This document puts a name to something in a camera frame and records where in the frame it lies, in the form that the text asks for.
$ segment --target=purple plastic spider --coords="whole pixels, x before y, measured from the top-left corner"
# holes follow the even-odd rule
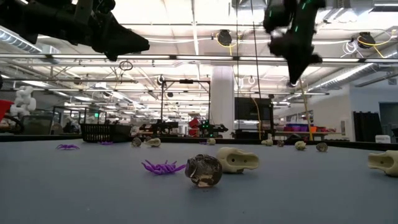
[[[99,143],[103,146],[108,146],[113,144],[113,142],[99,142]]]
[[[176,167],[175,164],[177,163],[177,161],[173,162],[172,164],[167,164],[166,161],[164,164],[158,164],[156,166],[151,164],[148,160],[145,161],[149,164],[148,166],[145,163],[141,162],[141,164],[144,165],[145,169],[157,175],[173,174],[185,168],[185,165],[180,165],[179,167]]]
[[[74,149],[80,149],[80,148],[75,146],[74,144],[61,144],[61,145],[57,146],[56,149],[74,150]]]

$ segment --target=gray table surface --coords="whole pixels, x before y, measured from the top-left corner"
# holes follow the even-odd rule
[[[59,144],[81,149],[59,151]],[[210,189],[183,172],[155,176],[141,165],[184,164],[223,146],[2,142],[0,223],[398,223],[398,179],[367,168],[372,151],[233,145],[255,152],[260,167],[225,174]]]

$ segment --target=ceiling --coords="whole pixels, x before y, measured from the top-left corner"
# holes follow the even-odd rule
[[[254,16],[251,11],[239,11],[238,18],[234,9],[229,7],[231,1],[228,0],[117,0],[113,14],[118,22],[125,27],[132,29],[137,34],[144,36],[150,40],[150,50],[142,54],[148,55],[217,55],[217,56],[255,56],[256,50],[259,56],[272,56],[269,53],[267,43],[270,41],[262,29],[261,22],[264,16],[263,10],[255,10]],[[328,10],[318,12],[317,22],[321,23],[323,17]],[[376,51],[370,49],[358,49],[348,45],[348,41],[359,32],[370,32],[376,42],[386,44],[380,45],[378,50],[383,51],[396,44],[398,41],[394,35],[397,24],[398,15],[394,12],[370,12],[361,17],[341,16],[335,18],[330,24],[320,24],[317,27],[317,33],[314,35],[313,44],[315,51],[322,57],[335,58],[361,58],[375,55]],[[220,29],[229,29],[234,40],[238,35],[241,40],[234,47],[223,47],[216,39],[212,38],[217,35]],[[47,44],[55,47],[61,54],[97,54],[91,47],[84,45],[74,46],[67,41],[58,40],[51,37],[40,36],[37,46]],[[25,53],[16,47],[4,42],[0,42],[1,53]],[[85,62],[101,62],[101,66],[43,66],[44,64],[38,60],[15,59],[14,62],[38,71],[37,73],[28,72],[36,75],[37,78],[43,76],[50,77],[50,74],[56,78],[89,78],[95,80],[137,80],[138,83],[107,83],[106,87],[118,90],[159,90],[157,79],[162,75],[166,80],[193,79],[193,80],[211,80],[213,74],[213,63],[205,62],[182,62],[182,61],[156,61],[154,67],[151,67],[151,60],[130,60],[134,64],[134,68],[129,71],[121,71],[115,63],[104,62],[103,60],[85,61]],[[69,63],[73,60],[62,60]],[[241,91],[258,91],[257,73],[261,91],[291,91],[285,86],[289,76],[287,67],[284,65],[264,65],[263,63],[256,67],[255,63],[229,64],[233,66],[236,81],[239,82]],[[319,80],[326,79],[331,73],[341,69],[339,66],[326,67],[325,65],[311,66],[306,69],[302,79],[304,85],[311,85]],[[82,85],[74,85],[73,83],[49,83],[54,87],[63,88],[88,88],[94,83],[82,83]],[[208,95],[203,86],[186,85],[174,83],[169,90],[175,90],[173,98],[165,97],[166,100],[207,100]],[[178,93],[184,90],[198,90],[193,93]],[[74,96],[76,92],[64,91],[69,96]],[[123,96],[134,100],[138,103],[146,105],[146,110],[151,108],[160,108],[160,93],[149,95],[143,92],[120,92]],[[95,100],[103,99],[103,102],[109,103],[109,98],[97,92],[90,93]],[[276,101],[283,99],[283,95],[277,96]],[[186,114],[189,111],[199,111],[206,114],[205,103],[198,101],[196,106],[184,106],[186,111],[181,108],[173,108],[172,111],[179,109],[180,114]],[[125,108],[122,110],[138,110],[138,108]]]

